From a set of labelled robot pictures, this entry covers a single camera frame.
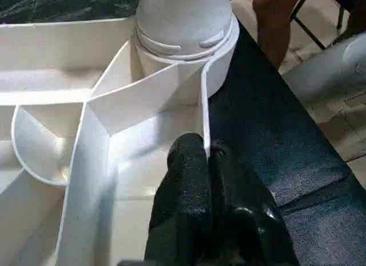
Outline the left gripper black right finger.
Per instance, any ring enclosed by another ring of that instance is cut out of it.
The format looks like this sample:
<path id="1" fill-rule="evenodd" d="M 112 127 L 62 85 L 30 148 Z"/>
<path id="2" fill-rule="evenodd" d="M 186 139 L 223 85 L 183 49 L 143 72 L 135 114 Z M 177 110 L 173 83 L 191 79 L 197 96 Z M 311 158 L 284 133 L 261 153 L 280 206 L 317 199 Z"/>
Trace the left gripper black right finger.
<path id="1" fill-rule="evenodd" d="M 275 199 L 233 145 L 215 141 L 209 173 L 213 224 L 225 264 L 298 265 Z"/>

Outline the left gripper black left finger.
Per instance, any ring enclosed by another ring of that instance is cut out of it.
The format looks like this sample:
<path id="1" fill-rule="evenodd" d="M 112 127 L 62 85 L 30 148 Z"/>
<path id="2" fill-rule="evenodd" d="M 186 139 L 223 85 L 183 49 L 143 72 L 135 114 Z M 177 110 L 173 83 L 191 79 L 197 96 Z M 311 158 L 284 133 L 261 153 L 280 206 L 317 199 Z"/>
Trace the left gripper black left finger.
<path id="1" fill-rule="evenodd" d="M 144 259 L 196 265 L 205 257 L 212 231 L 211 181 L 201 136 L 179 136 L 166 163 L 167 173 L 154 196 Z"/>

